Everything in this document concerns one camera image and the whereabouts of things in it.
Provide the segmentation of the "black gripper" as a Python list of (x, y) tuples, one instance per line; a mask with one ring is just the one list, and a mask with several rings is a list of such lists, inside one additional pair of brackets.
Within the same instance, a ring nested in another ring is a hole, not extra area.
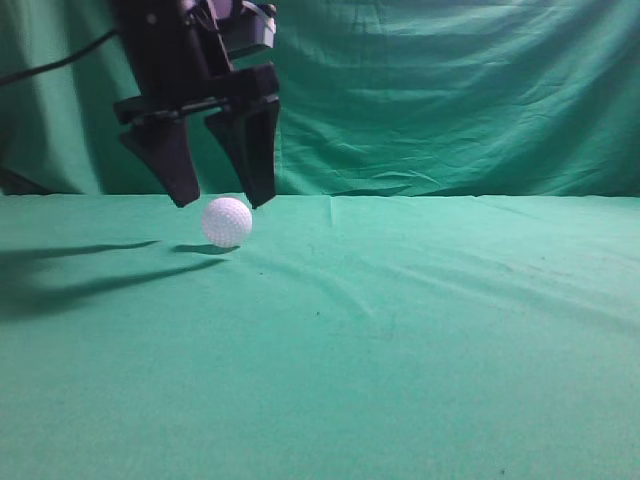
[[(234, 67), (208, 1), (112, 1), (109, 8), (140, 91), (115, 103), (121, 124), (180, 115), (200, 104), (245, 104), (278, 90), (272, 65)], [(204, 119), (253, 209), (276, 196), (279, 113), (278, 99), (263, 99)], [(119, 140), (178, 208), (200, 197), (184, 120), (133, 125)]]

